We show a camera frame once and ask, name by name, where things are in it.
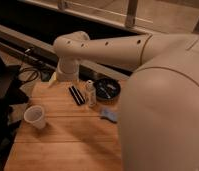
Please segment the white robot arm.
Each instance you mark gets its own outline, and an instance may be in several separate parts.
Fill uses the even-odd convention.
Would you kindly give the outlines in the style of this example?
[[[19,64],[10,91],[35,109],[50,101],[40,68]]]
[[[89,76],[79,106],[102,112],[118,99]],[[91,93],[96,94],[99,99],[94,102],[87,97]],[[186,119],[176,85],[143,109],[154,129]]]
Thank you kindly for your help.
[[[118,101],[124,171],[199,171],[199,34],[92,40],[77,31],[53,49],[61,81],[78,77],[80,60],[132,72]]]

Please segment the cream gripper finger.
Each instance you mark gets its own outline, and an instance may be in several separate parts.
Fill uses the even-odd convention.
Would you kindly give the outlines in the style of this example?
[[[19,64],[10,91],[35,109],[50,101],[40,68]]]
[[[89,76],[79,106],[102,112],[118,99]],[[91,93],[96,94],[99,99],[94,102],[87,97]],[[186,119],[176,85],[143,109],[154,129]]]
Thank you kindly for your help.
[[[54,72],[48,82],[48,87],[51,87],[57,81],[57,74]]]

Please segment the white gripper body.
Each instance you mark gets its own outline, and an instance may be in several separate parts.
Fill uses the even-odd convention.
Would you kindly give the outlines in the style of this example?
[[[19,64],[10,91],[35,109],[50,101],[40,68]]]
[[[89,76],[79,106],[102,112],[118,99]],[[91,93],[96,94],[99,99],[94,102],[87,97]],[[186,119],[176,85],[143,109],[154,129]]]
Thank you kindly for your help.
[[[56,77],[60,82],[79,79],[79,62],[75,59],[60,58],[56,68]]]

